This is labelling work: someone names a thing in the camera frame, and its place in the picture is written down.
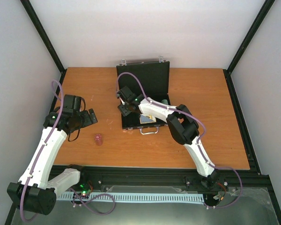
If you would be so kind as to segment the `black aluminium frame rail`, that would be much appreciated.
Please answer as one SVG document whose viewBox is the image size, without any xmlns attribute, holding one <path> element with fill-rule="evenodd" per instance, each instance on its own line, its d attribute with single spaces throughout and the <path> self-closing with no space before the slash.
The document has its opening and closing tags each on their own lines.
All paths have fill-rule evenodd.
<svg viewBox="0 0 281 225">
<path fill-rule="evenodd" d="M 95 190 L 104 191 L 112 186 L 161 186 L 181 188 L 198 193 L 216 193 L 221 190 L 218 183 L 228 183 L 229 188 L 240 188 L 240 181 L 232 170 L 220 170 L 219 177 L 210 188 L 203 187 L 195 169 L 152 169 L 126 167 L 95 167 L 54 165 L 49 178 L 54 178 L 65 169 L 82 169 L 82 183 L 90 182 Z"/>
</svg>

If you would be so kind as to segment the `red poker chip stack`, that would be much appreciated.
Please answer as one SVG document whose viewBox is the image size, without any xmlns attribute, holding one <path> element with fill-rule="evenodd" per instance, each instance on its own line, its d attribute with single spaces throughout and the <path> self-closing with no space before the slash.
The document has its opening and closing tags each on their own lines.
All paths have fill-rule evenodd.
<svg viewBox="0 0 281 225">
<path fill-rule="evenodd" d="M 98 145 L 98 146 L 101 146 L 103 144 L 103 138 L 102 138 L 101 134 L 96 134 L 94 136 L 94 140 L 95 140 L 96 145 Z"/>
</svg>

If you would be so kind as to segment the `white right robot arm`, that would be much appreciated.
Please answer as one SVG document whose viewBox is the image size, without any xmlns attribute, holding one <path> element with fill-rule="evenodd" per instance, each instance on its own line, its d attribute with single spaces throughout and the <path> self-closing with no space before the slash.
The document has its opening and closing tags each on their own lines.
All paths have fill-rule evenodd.
<svg viewBox="0 0 281 225">
<path fill-rule="evenodd" d="M 117 98 L 121 101 L 118 109 L 123 116 L 129 113 L 148 114 L 166 122 L 174 141 L 183 145 L 194 161 L 203 188 L 210 190 L 214 186 L 218 174 L 200 140 L 201 122 L 191 115 L 185 105 L 166 105 L 142 95 L 130 98 L 117 95 Z"/>
</svg>

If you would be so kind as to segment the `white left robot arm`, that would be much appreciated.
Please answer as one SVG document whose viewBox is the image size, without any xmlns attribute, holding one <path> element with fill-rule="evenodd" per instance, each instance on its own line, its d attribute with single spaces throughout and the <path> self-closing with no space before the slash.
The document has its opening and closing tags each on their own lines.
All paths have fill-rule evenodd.
<svg viewBox="0 0 281 225">
<path fill-rule="evenodd" d="M 69 165 L 49 179 L 53 162 L 67 136 L 73 131 L 97 123 L 94 110 L 68 110 L 61 115 L 51 112 L 46 117 L 39 145 L 31 162 L 17 183 L 11 182 L 7 194 L 18 208 L 37 214 L 48 215 L 57 198 L 72 186 L 87 186 L 88 177 L 81 165 Z"/>
</svg>

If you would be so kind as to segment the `black poker set case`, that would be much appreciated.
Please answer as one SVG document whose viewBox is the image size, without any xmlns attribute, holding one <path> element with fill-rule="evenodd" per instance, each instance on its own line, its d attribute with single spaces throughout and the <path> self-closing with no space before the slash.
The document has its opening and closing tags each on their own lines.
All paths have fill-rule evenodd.
<svg viewBox="0 0 281 225">
<path fill-rule="evenodd" d="M 144 106 L 169 105 L 170 62 L 163 56 L 157 60 L 127 62 L 116 66 L 116 95 L 120 99 L 123 130 L 156 128 L 166 126 L 166 119 L 155 115 Z"/>
</svg>

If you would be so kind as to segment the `green poker chip stack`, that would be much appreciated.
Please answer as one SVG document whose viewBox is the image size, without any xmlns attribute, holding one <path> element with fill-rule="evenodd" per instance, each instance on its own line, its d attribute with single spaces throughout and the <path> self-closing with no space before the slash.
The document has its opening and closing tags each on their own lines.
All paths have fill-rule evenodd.
<svg viewBox="0 0 281 225">
<path fill-rule="evenodd" d="M 166 99 L 163 99 L 162 101 L 161 101 L 161 103 L 163 103 L 163 104 L 165 104 L 165 105 L 168 105 L 169 103 L 168 103 L 168 100 L 166 100 Z"/>
</svg>

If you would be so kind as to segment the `blue playing card deck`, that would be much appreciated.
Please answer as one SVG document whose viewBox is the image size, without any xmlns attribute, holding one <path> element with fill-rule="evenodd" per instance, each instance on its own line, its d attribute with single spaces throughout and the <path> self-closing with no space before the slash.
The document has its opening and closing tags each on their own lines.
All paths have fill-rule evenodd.
<svg viewBox="0 0 281 225">
<path fill-rule="evenodd" d="M 154 123 L 156 122 L 156 118 L 152 115 L 140 115 L 140 124 Z"/>
</svg>

